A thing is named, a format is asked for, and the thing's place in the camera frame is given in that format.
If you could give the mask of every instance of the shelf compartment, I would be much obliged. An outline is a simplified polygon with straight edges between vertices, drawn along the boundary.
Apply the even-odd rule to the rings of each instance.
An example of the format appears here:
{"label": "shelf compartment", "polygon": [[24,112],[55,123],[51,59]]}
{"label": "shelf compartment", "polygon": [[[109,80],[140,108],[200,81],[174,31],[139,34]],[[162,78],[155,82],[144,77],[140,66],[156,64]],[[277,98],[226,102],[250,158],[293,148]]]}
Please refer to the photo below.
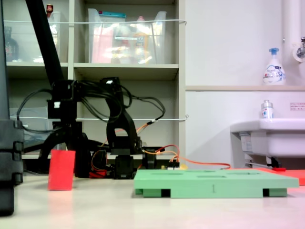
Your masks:
{"label": "shelf compartment", "polygon": [[85,2],[110,5],[174,5],[176,0],[85,0]]}
{"label": "shelf compartment", "polygon": [[254,85],[254,86],[186,86],[186,91],[305,91],[305,86]]}
{"label": "shelf compartment", "polygon": [[82,79],[100,80],[119,77],[121,80],[165,80],[176,78],[178,64],[106,64],[75,63],[74,69]]}
{"label": "shelf compartment", "polygon": [[[65,79],[68,78],[68,63],[61,63]],[[9,79],[48,79],[44,63],[7,62]]]}

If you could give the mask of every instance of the bottle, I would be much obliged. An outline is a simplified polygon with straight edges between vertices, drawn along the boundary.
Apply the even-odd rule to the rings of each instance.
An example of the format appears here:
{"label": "bottle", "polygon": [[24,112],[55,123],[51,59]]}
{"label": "bottle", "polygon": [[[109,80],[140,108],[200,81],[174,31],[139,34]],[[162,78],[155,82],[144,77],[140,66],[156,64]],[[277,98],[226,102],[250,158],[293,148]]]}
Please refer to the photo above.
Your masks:
{"label": "bottle", "polygon": [[269,100],[264,100],[262,103],[262,118],[274,118],[273,103]]}
{"label": "bottle", "polygon": [[47,9],[46,9],[46,12],[47,12],[47,18],[48,20],[50,19],[50,16],[51,14],[53,13],[54,11],[54,7],[52,4],[47,4]]}
{"label": "bottle", "polygon": [[5,56],[7,62],[16,61],[19,58],[19,46],[11,37],[11,26],[4,26]]}
{"label": "bottle", "polygon": [[[138,18],[138,21],[145,21],[143,16]],[[145,23],[137,23],[137,32],[134,37],[137,39],[135,43],[135,59],[137,63],[147,63],[149,58],[147,58],[147,45],[148,36],[143,32]]]}
{"label": "bottle", "polygon": [[263,77],[264,85],[284,85],[286,84],[286,76],[283,66],[280,64],[276,53],[279,51],[278,48],[271,48],[272,59],[267,65],[265,75]]}

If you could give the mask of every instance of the wire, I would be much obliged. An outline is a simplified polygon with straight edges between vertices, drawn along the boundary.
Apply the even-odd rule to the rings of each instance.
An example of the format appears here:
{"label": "wire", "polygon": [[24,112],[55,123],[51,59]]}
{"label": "wire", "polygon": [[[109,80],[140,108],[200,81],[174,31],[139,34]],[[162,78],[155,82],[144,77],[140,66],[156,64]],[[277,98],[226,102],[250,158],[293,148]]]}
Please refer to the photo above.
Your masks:
{"label": "wire", "polygon": [[96,151],[96,152],[93,154],[93,156],[92,156],[92,159],[91,159],[91,167],[94,168],[94,169],[97,170],[97,171],[104,171],[104,169],[97,168],[97,167],[95,167],[94,164],[93,164],[93,159],[94,159],[94,157],[96,156],[96,154],[97,154],[98,151]]}
{"label": "wire", "polygon": [[[79,88],[81,88],[81,102],[84,104],[84,106],[88,109],[88,111],[95,116],[96,118],[102,120],[103,122],[107,122],[105,118],[109,118],[108,123],[115,122],[122,114],[124,107],[129,107],[132,104],[132,95],[131,93],[126,89],[126,93],[130,98],[130,102],[128,106],[125,106],[120,102],[120,100],[112,93],[109,92],[109,89],[107,88],[106,84],[104,83],[97,83],[97,82],[90,82],[90,81],[78,81]],[[89,101],[86,99],[86,97],[93,97],[93,98],[104,98],[106,100],[111,100],[112,103],[115,103],[118,108],[120,109],[118,114],[115,116],[107,116],[100,111],[98,111]]]}
{"label": "wire", "polygon": [[139,133],[139,131],[140,131],[141,129],[146,128],[147,126],[148,126],[148,124],[145,123],[144,125],[142,125],[141,127],[139,127],[139,128],[137,129],[137,134]]}
{"label": "wire", "polygon": [[[155,107],[157,107],[162,112],[162,114],[159,117],[148,122],[147,125],[151,125],[151,124],[155,123],[156,121],[158,121],[160,118],[162,118],[164,116],[166,109],[165,109],[165,106],[161,103],[161,101],[159,99],[157,99],[155,97],[137,97],[135,95],[133,95],[132,97],[134,99],[140,100],[142,102],[150,103],[150,104],[154,105]],[[148,100],[154,100],[159,106],[156,105],[155,103],[153,103],[152,101],[148,101]]]}
{"label": "wire", "polygon": [[128,89],[126,87],[124,87],[123,85],[121,84],[117,84],[119,85],[121,88],[123,88],[125,90],[125,93],[127,94],[127,97],[129,97],[129,104],[125,106],[125,108],[129,108],[131,105],[132,105],[132,94],[130,93],[130,91],[128,91]]}
{"label": "wire", "polygon": [[148,127],[148,125],[145,126],[145,127],[143,127],[141,130],[137,131],[138,136],[140,136],[140,134],[141,134],[147,127]]}
{"label": "wire", "polygon": [[161,151],[162,149],[165,149],[165,148],[170,147],[170,146],[176,147],[176,148],[178,149],[178,155],[180,155],[180,148],[179,148],[177,145],[167,145],[167,146],[163,146],[163,147],[161,147],[160,149],[157,149],[156,152]]}
{"label": "wire", "polygon": [[178,159],[181,159],[181,160],[193,163],[193,164],[204,165],[204,166],[227,166],[227,167],[222,168],[222,169],[230,169],[231,168],[231,165],[227,164],[227,163],[203,163],[203,162],[192,161],[192,160],[186,159],[184,157],[180,157],[176,152],[171,151],[171,150],[167,150],[167,151],[163,151],[163,152],[158,151],[158,152],[155,152],[155,153],[151,153],[151,152],[148,152],[146,150],[143,150],[143,151],[146,152],[147,154],[154,154],[154,155],[160,155],[160,154],[164,154],[164,153],[173,153],[173,154],[175,154],[174,158],[177,157]]}
{"label": "wire", "polygon": [[[23,107],[25,106],[25,104],[36,94],[38,93],[41,93],[41,92],[46,92],[46,93],[49,93],[51,94],[51,90],[49,89],[40,89],[38,91],[35,91],[35,92],[32,92],[31,94],[29,94],[27,97],[25,97],[25,99],[22,101],[20,107],[18,108],[18,111],[16,113],[16,117],[17,117],[17,120],[20,121],[20,113],[23,109]],[[32,130],[32,129],[29,129],[29,128],[26,128],[24,126],[22,126],[22,128],[28,132],[31,132],[31,133],[35,133],[35,134],[49,134],[49,133],[52,133],[56,130],[58,130],[58,128],[56,129],[52,129],[52,130]]]}

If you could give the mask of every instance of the small bottle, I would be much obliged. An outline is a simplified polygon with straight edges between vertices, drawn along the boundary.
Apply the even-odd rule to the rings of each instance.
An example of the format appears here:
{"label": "small bottle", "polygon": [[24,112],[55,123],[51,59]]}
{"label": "small bottle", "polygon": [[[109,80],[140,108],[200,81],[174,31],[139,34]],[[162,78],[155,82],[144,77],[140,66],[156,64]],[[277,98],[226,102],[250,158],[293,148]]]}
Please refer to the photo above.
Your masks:
{"label": "small bottle", "polygon": [[269,100],[264,100],[264,103],[262,104],[262,118],[274,118],[273,103]]}
{"label": "small bottle", "polygon": [[134,37],[137,39],[135,43],[135,59],[137,63],[148,63],[148,52],[147,52],[147,44],[148,44],[148,36],[143,32],[145,27],[145,20],[143,16],[138,18],[138,21],[142,21],[137,23],[137,32],[134,34]]}
{"label": "small bottle", "polygon": [[19,46],[17,42],[12,39],[11,30],[11,26],[4,26],[5,55],[7,62],[16,61],[19,58]]}
{"label": "small bottle", "polygon": [[50,16],[51,16],[51,14],[53,13],[53,10],[54,10],[53,5],[52,5],[52,4],[47,4],[46,12],[47,12],[47,18],[48,18],[48,20],[50,19]]}

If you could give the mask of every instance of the storage box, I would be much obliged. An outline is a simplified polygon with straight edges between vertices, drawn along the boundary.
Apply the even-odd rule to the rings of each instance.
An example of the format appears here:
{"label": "storage box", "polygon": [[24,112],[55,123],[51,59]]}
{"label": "storage box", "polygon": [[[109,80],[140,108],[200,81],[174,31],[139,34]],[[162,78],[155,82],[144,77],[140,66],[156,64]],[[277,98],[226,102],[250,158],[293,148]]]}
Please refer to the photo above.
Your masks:
{"label": "storage box", "polygon": [[[16,120],[17,108],[10,108],[11,119]],[[20,117],[30,117],[30,118],[20,118],[24,127],[33,130],[50,130],[52,129],[51,120],[46,119],[47,115],[46,107],[39,108],[23,108]],[[34,134],[25,131],[24,132],[24,147],[29,147],[33,145],[38,145],[44,142],[49,134]]]}
{"label": "storage box", "polygon": [[[164,63],[165,22],[103,24],[95,9],[88,9],[90,63]],[[159,12],[156,20],[165,20]]]}
{"label": "storage box", "polygon": [[[68,25],[60,12],[53,12],[49,19],[51,33],[60,62],[67,62]],[[5,46],[8,62],[43,62],[32,23],[4,22]]]}

